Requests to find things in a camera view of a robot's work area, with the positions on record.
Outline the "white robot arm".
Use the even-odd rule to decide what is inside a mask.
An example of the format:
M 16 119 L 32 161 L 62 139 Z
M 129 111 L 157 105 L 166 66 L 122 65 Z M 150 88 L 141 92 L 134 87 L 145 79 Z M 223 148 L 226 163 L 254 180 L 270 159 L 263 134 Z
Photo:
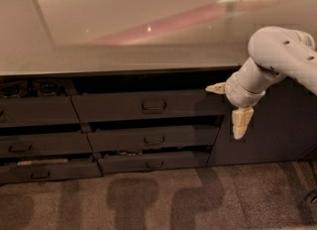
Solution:
M 236 107 L 232 111 L 233 134 L 244 137 L 253 117 L 253 107 L 265 91 L 287 76 L 317 95 L 317 53 L 313 37 L 281 27 L 257 30 L 248 43 L 249 58 L 225 82 L 206 87 L 207 92 L 225 94 Z

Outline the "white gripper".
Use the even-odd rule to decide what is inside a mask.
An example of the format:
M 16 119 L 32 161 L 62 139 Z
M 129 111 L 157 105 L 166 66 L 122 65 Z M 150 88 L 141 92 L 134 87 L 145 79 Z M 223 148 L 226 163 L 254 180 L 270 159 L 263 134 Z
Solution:
M 233 73 L 225 82 L 208 85 L 205 90 L 209 93 L 226 94 L 230 103 L 238 109 L 232 112 L 233 135 L 240 140 L 246 134 L 254 115 L 253 106 L 264 97 L 265 92 L 253 93 L 245 89 Z

